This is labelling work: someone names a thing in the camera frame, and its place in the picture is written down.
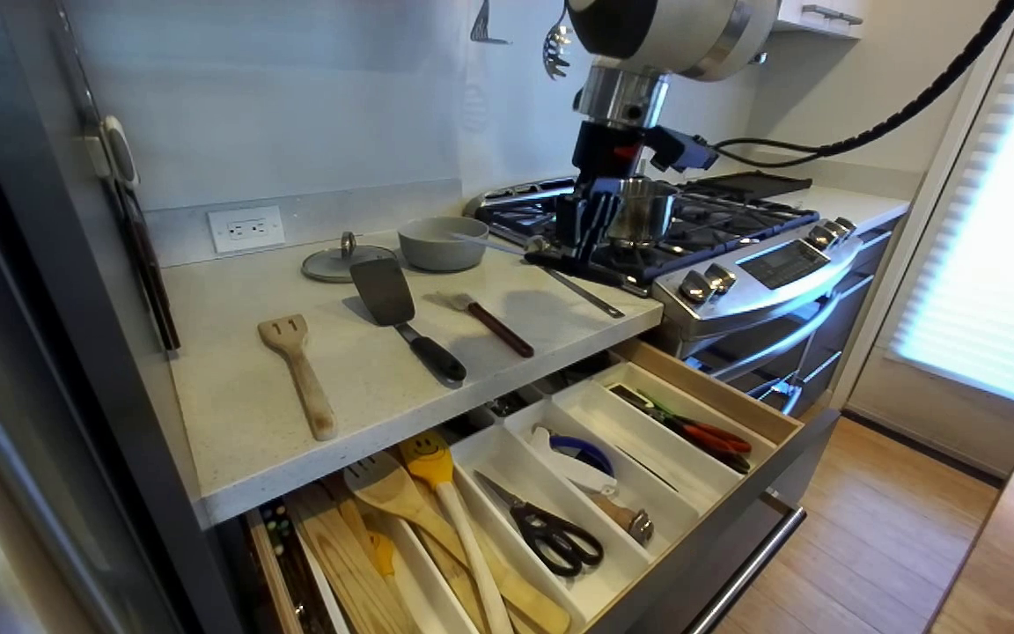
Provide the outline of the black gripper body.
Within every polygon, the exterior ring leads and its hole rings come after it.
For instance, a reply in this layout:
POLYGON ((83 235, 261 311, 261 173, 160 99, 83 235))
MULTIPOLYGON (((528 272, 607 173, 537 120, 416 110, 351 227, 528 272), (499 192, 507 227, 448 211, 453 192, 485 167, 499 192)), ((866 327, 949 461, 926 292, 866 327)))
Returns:
POLYGON ((578 192, 613 192, 620 181, 633 176, 645 148, 642 128, 607 128, 585 120, 573 142, 578 192))

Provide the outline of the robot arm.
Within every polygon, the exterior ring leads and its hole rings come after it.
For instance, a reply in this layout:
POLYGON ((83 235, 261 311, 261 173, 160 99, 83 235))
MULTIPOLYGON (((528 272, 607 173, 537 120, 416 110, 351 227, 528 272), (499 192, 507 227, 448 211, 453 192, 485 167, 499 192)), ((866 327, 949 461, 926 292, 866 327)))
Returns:
POLYGON ((717 151, 702 135, 659 122, 668 77, 722 81, 769 43, 783 0, 564 0, 578 43, 593 53, 573 95, 573 211, 564 239, 585 256, 613 222, 620 184, 642 151, 659 168, 708 168, 717 151))

